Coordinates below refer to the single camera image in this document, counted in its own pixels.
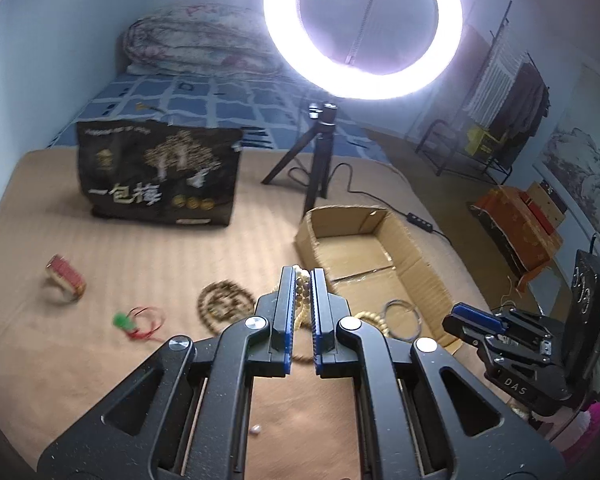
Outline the right gloved hand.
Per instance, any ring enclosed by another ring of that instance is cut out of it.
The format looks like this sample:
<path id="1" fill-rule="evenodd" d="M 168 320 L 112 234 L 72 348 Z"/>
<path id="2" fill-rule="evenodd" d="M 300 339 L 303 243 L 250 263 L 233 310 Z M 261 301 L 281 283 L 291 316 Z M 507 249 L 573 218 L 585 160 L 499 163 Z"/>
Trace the right gloved hand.
<path id="1" fill-rule="evenodd" d="M 594 402 L 577 413 L 570 408 L 561 408 L 550 417 L 534 414 L 514 399 L 510 399 L 507 405 L 549 440 L 568 465 L 574 464 L 583 455 L 600 432 L 600 402 Z"/>

